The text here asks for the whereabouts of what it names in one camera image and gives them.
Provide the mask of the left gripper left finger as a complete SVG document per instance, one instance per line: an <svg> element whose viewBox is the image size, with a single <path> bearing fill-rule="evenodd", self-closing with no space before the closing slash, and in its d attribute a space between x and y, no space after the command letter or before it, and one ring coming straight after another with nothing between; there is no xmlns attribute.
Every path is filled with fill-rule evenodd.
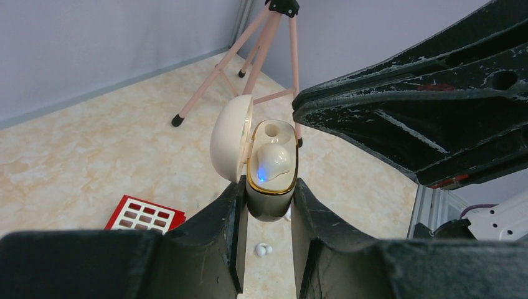
<svg viewBox="0 0 528 299"><path fill-rule="evenodd" d="M246 178L165 234L19 231L1 239L2 298L237 298L243 292Z"/></svg>

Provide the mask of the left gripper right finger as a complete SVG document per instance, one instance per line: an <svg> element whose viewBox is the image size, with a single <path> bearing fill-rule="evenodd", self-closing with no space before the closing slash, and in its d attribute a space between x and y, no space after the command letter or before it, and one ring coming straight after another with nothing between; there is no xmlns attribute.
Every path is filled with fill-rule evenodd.
<svg viewBox="0 0 528 299"><path fill-rule="evenodd" d="M376 239L298 179L291 206L298 298L526 298L527 243Z"/></svg>

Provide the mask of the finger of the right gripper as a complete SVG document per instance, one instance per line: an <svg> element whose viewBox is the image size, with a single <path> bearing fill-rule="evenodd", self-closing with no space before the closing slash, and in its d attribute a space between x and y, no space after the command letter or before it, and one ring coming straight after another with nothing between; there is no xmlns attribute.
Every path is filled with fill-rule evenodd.
<svg viewBox="0 0 528 299"><path fill-rule="evenodd" d="M481 184L527 168L525 101L298 100L296 119L433 189Z"/></svg>
<svg viewBox="0 0 528 299"><path fill-rule="evenodd" d="M366 114L525 123L527 2L490 1L383 62L301 91L292 106L302 124Z"/></svg>

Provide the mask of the beige earbud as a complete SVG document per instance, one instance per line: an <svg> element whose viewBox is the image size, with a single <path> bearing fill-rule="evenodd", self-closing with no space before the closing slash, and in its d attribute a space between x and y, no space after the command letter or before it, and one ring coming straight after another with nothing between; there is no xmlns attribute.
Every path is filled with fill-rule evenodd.
<svg viewBox="0 0 528 299"><path fill-rule="evenodd" d="M278 143L266 143L257 150L257 176L267 182L285 174L291 169L291 156L286 148Z"/></svg>

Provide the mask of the beige earbud case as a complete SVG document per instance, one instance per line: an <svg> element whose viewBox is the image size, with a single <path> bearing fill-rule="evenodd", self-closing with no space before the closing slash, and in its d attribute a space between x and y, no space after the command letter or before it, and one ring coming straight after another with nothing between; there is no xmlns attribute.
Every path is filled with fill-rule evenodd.
<svg viewBox="0 0 528 299"><path fill-rule="evenodd" d="M223 107L210 138L210 159L224 179L238 183L246 173L247 206L262 222L274 222L288 212L298 177L298 140L294 126L281 120L263 120L252 126L253 98L241 95ZM291 169L271 181L257 176L257 150L266 143L278 143L291 156Z"/></svg>

